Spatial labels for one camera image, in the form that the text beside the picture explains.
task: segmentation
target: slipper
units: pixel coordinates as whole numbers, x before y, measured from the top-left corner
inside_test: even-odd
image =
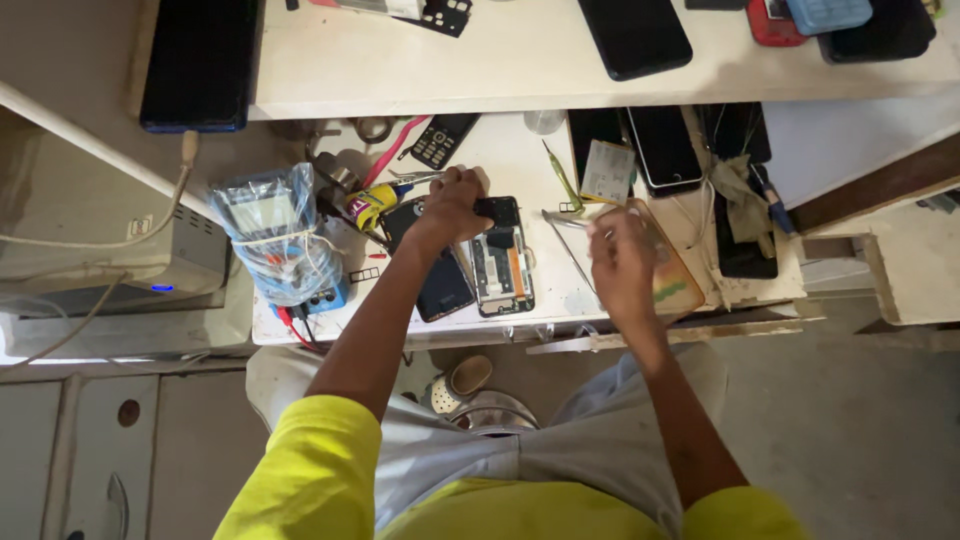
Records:
[[[424,400],[438,414],[453,412],[472,398],[493,374],[493,364],[486,356],[471,356],[452,370],[438,375],[427,387]]]

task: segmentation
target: white shelf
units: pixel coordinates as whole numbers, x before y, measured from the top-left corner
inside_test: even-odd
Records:
[[[339,136],[324,137],[321,140],[320,149],[340,152],[344,160],[358,159],[361,152],[368,157],[379,156],[380,152],[389,147],[399,132],[399,126],[397,126],[394,128],[394,136],[387,141],[373,147],[366,147],[345,121],[335,120],[327,125],[328,129],[338,127],[343,130],[343,133]],[[403,146],[416,140],[425,127],[426,122],[414,128]],[[576,173],[566,124],[564,123],[556,133],[540,137],[527,130],[523,124],[523,115],[518,112],[488,113],[481,116],[450,162],[451,165],[481,167],[480,177],[487,186],[488,195],[516,197],[526,243],[536,259],[536,266],[532,271],[536,307],[527,313],[485,319],[480,316],[477,306],[471,305],[429,324],[420,320],[420,314],[414,308],[408,335],[454,331],[499,332],[504,327],[561,324],[608,318],[607,313],[598,305],[589,288],[577,274],[557,236],[540,216],[541,209],[556,211],[561,202],[567,201],[564,189],[543,150],[543,144],[540,142],[542,138],[563,164],[567,176],[572,181]],[[419,171],[426,168],[409,157],[403,161],[394,159],[388,167],[396,172]],[[377,181],[387,182],[391,178],[389,173],[384,171]],[[410,200],[426,194],[427,190],[427,184],[418,185],[406,194],[404,199]],[[637,196],[647,198],[645,193],[638,193]],[[703,207],[701,192],[687,193],[672,199],[648,201],[648,206],[667,237],[680,251],[684,263],[704,291],[707,302],[702,309],[722,306],[725,300],[732,304],[768,303],[806,296],[797,259],[798,250],[777,230],[780,275],[775,280],[722,279],[720,287],[723,290],[723,297],[721,298],[720,292],[713,286],[706,263],[707,260],[716,261],[713,228],[712,226],[709,228],[700,244],[684,250],[683,248],[688,246],[696,236],[697,229],[677,207],[678,203],[684,205],[687,211],[697,218]],[[588,205],[588,215],[599,213],[603,206]],[[581,265],[588,270],[586,236],[580,233],[578,242],[576,233],[579,232],[561,228],[561,233],[564,238],[567,238],[570,249],[577,255]],[[388,259],[369,258],[369,255],[383,253],[383,250],[350,230],[338,231],[331,236],[331,240],[346,252],[345,272],[375,267],[382,274],[389,263]],[[354,284],[350,287],[345,307],[311,316],[311,328],[317,339],[335,339],[339,336],[375,284],[376,280]],[[276,318],[259,292],[253,299],[252,335],[253,342],[259,345],[296,343],[294,336]]]
[[[918,59],[827,65],[816,39],[754,42],[746,13],[688,11],[686,66],[610,79],[577,0],[474,3],[459,38],[391,17],[267,2],[251,119],[920,95],[960,82],[956,13]]]

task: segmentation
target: yellow sleeve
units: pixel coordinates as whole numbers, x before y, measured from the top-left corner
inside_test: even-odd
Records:
[[[684,514],[684,540],[807,540],[778,497],[755,487],[731,487],[703,497]]]
[[[214,540],[373,538],[373,471],[380,425],[336,396],[294,402]]]

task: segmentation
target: glue tube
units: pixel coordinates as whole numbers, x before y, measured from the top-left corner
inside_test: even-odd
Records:
[[[375,185],[347,196],[347,214],[361,231],[372,231],[380,213],[396,206],[412,185]]]

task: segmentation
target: screwdriver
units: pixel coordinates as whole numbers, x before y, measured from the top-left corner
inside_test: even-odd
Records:
[[[553,152],[550,152],[550,147],[546,145],[546,141],[543,141],[543,148],[546,148],[546,153],[550,156],[550,164],[553,166],[553,172],[557,173],[557,178],[560,179],[560,183],[564,185],[566,189],[566,196],[570,198],[570,205],[573,206],[573,211],[577,213],[583,213],[584,203],[580,200],[580,197],[577,193],[570,187],[570,182],[566,179],[566,174],[564,173],[564,166],[560,165],[560,160],[553,155]]]

